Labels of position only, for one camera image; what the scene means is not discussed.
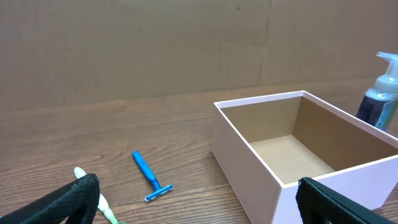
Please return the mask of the clear pump soap bottle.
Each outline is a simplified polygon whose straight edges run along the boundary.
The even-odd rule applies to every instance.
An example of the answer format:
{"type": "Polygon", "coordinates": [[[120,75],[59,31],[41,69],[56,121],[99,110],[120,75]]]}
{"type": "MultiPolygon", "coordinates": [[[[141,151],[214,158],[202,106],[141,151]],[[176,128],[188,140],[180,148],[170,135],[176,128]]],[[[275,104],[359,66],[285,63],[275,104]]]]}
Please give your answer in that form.
{"type": "Polygon", "coordinates": [[[389,65],[386,72],[367,89],[356,117],[386,131],[397,110],[397,54],[378,52],[376,55],[389,65]]]}

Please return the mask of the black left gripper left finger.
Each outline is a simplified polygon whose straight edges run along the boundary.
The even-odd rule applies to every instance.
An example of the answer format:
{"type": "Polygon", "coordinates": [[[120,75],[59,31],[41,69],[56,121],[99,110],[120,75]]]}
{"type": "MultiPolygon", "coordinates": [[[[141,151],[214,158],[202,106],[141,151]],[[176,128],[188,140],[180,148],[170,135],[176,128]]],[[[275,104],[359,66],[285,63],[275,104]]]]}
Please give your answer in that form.
{"type": "Polygon", "coordinates": [[[96,174],[86,174],[42,198],[1,217],[1,223],[92,224],[100,198],[96,174]]]}

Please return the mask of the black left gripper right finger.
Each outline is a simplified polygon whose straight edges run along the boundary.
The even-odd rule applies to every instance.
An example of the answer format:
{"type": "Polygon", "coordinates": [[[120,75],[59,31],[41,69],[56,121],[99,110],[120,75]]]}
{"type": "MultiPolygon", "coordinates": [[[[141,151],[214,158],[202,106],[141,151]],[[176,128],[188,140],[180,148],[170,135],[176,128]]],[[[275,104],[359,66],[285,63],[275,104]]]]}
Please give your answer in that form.
{"type": "Polygon", "coordinates": [[[295,199],[303,224],[394,224],[309,177],[299,180],[295,199]]]}

